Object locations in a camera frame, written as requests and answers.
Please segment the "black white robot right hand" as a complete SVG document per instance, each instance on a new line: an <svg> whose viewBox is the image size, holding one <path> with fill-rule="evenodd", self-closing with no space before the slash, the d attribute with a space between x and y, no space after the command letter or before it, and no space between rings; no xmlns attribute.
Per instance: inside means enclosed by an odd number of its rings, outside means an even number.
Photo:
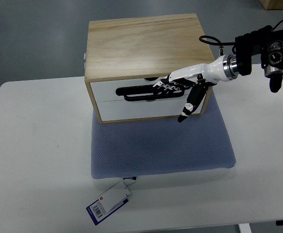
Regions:
<svg viewBox="0 0 283 233"><path fill-rule="evenodd" d="M173 71L153 85L154 95L171 95L190 89L186 104L177 121L181 123L197 110L209 87L236 79L238 69L234 55L222 55L214 62L197 64Z"/></svg>

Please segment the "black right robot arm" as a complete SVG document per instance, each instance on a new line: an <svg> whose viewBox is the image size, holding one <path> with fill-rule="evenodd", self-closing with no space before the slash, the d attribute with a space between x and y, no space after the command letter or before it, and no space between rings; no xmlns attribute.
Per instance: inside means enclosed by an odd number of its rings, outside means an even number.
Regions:
<svg viewBox="0 0 283 233"><path fill-rule="evenodd" d="M260 55L261 68L269 78L269 88L277 93L283 82L283 30L267 25L235 38L237 70L246 76L252 72L252 56Z"/></svg>

